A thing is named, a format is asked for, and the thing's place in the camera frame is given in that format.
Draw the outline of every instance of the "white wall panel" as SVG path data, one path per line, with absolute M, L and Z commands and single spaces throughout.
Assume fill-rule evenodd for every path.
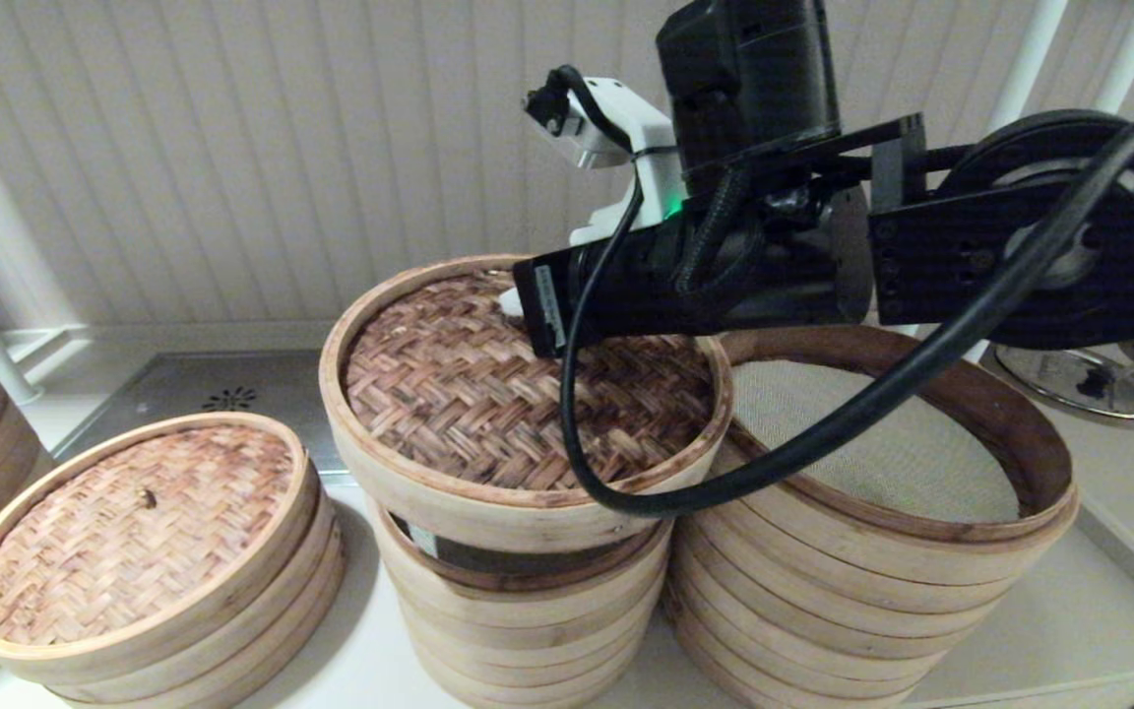
M 847 129 L 923 111 L 932 145 L 981 138 L 1034 7 L 824 3 Z M 666 109 L 679 5 L 0 0 L 0 170 L 45 260 L 0 262 L 0 324 L 329 319 L 409 265 L 561 247 L 631 174 L 572 169 L 518 101 L 573 62 Z M 1070 3 L 1027 109 L 1090 102 L 1131 14 Z

